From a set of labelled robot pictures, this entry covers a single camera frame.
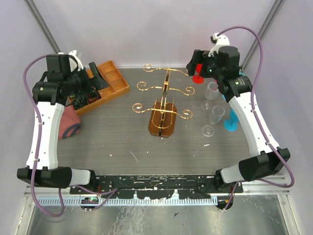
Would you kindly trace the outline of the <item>clear front wine glass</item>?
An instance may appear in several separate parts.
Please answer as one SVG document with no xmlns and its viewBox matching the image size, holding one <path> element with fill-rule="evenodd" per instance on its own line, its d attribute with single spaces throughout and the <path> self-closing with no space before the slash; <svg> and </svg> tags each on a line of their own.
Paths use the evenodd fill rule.
<svg viewBox="0 0 313 235">
<path fill-rule="evenodd" d="M 214 125 L 222 120 L 222 117 L 225 114 L 224 107 L 222 106 L 214 106 L 209 115 L 209 124 L 202 127 L 202 134 L 205 137 L 211 137 L 214 135 Z"/>
</svg>

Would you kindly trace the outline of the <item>clear wine glass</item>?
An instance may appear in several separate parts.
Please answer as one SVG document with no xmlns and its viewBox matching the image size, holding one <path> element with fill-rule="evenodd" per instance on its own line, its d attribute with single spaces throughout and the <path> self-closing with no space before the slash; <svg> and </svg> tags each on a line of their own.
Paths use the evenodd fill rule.
<svg viewBox="0 0 313 235">
<path fill-rule="evenodd" d="M 201 108 L 203 110 L 209 111 L 212 108 L 213 100 L 216 99 L 219 95 L 219 89 L 217 82 L 210 82 L 205 90 L 206 100 L 201 102 Z"/>
<path fill-rule="evenodd" d="M 202 127 L 202 134 L 205 137 L 211 137 L 214 135 L 214 125 L 222 120 L 222 117 L 225 114 L 224 107 L 222 106 L 214 106 L 209 115 L 209 124 Z"/>
</svg>

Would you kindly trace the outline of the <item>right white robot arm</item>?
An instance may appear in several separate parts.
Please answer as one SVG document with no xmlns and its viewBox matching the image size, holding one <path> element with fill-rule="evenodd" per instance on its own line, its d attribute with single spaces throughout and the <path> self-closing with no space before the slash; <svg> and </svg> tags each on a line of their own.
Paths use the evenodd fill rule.
<svg viewBox="0 0 313 235">
<path fill-rule="evenodd" d="M 238 49 L 233 46 L 222 46 L 212 56 L 196 49 L 186 66 L 189 76 L 198 72 L 202 78 L 217 81 L 219 92 L 237 115 L 248 142 L 250 158 L 216 171 L 214 186 L 221 193 L 227 192 L 234 182 L 262 180 L 277 174 L 291 156 L 271 135 L 262 116 L 255 116 L 259 109 L 253 85 L 240 73 L 239 58 Z"/>
</svg>

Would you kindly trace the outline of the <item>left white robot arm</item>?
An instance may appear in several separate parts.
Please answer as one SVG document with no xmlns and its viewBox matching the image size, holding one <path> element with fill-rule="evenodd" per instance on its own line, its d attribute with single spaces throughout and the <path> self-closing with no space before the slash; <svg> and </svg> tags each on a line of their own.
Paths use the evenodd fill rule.
<svg viewBox="0 0 313 235">
<path fill-rule="evenodd" d="M 47 70 L 28 91 L 35 112 L 32 146 L 26 166 L 17 170 L 17 178 L 32 187 L 67 188 L 80 186 L 87 194 L 96 192 L 95 172 L 58 165 L 57 143 L 61 118 L 67 98 L 72 94 L 88 95 L 109 85 L 91 62 L 92 78 L 78 58 L 78 52 L 43 56 Z"/>
</svg>

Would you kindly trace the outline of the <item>red plastic wine glass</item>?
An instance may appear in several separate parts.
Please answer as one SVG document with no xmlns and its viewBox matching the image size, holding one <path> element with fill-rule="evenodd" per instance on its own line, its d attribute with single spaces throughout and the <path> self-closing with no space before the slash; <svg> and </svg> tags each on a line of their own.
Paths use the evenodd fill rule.
<svg viewBox="0 0 313 235">
<path fill-rule="evenodd" d="M 195 69 L 195 74 L 192 77 L 192 81 L 195 84 L 202 84 L 204 82 L 204 78 L 200 76 L 201 69 L 202 69 L 202 64 L 197 64 L 196 69 Z"/>
</svg>

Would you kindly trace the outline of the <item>light blue plastic wine glass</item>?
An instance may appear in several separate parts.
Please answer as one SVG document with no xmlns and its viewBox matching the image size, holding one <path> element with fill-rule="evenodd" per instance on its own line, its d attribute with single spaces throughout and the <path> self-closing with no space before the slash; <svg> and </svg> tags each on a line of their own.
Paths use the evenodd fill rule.
<svg viewBox="0 0 313 235">
<path fill-rule="evenodd" d="M 245 74 L 244 74 L 242 71 L 239 72 L 239 75 L 240 75 L 240 76 L 245 76 Z"/>
</svg>

